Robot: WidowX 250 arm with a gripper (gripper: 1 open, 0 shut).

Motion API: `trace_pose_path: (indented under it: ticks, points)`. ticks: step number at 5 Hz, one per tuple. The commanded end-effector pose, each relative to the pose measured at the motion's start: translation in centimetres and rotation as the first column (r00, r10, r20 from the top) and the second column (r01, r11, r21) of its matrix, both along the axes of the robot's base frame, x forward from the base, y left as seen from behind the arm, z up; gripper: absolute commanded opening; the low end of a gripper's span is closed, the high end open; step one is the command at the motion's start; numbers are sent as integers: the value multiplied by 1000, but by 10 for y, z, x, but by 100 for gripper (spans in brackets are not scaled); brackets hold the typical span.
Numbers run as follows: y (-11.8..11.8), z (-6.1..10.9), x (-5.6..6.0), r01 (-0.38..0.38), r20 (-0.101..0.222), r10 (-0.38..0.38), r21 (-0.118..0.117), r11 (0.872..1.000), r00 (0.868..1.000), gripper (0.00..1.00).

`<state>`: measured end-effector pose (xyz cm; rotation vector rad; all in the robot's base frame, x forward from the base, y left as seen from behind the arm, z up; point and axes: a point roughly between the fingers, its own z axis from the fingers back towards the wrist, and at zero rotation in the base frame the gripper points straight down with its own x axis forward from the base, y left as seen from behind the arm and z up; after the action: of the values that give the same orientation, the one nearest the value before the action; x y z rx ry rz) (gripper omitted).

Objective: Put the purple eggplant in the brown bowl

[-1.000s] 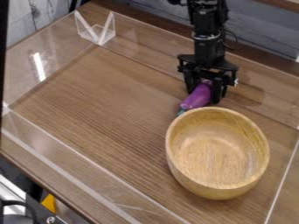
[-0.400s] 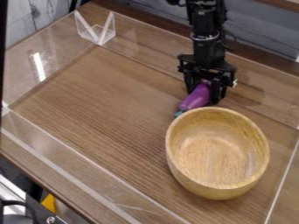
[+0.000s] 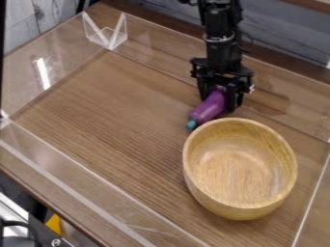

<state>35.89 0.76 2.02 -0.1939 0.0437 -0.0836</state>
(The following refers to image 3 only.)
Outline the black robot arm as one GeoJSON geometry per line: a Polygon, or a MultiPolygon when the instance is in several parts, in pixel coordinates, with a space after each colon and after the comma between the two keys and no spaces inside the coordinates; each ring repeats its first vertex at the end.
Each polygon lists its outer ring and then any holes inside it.
{"type": "Polygon", "coordinates": [[[240,46],[241,21],[239,0],[177,0],[181,4],[199,8],[204,28],[203,42],[205,56],[193,57],[191,76],[197,81],[201,100],[211,91],[224,91],[225,112],[232,113],[241,105],[243,96],[253,89],[253,71],[241,63],[244,52],[240,46]]]}

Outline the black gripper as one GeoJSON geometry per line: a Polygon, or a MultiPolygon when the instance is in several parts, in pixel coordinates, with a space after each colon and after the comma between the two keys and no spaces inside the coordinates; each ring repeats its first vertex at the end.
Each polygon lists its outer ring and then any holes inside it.
{"type": "Polygon", "coordinates": [[[203,40],[205,57],[189,60],[191,76],[197,80],[201,100],[205,100],[217,85],[227,87],[225,108],[232,113],[241,105],[243,94],[253,89],[252,71],[240,63],[243,49],[235,35],[221,38],[204,35],[203,40]]]}

